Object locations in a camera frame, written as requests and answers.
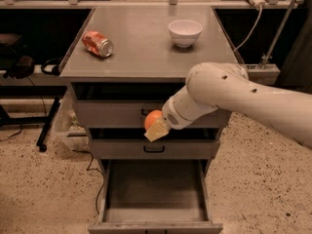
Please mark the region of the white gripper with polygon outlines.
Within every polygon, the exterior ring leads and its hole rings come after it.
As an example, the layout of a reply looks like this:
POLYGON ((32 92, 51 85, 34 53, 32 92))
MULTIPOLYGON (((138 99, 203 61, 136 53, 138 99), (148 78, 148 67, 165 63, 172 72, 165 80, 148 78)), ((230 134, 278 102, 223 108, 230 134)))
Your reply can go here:
POLYGON ((154 123, 150 124, 144 134, 146 138, 153 142, 169 133, 170 127, 175 130, 181 130, 191 124, 182 118, 175 109, 174 99, 170 97, 162 107, 163 119, 157 119, 154 123))

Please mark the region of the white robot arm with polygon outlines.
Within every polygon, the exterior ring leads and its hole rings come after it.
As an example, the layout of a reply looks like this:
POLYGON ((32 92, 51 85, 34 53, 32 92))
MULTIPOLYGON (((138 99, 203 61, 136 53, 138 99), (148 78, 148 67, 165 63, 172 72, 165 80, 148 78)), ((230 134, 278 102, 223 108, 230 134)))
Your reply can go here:
POLYGON ((235 63, 193 66, 184 87, 166 101, 161 115, 144 122, 145 136, 154 141, 218 109, 243 114, 302 146, 312 147, 312 96, 252 82, 246 69, 235 63))

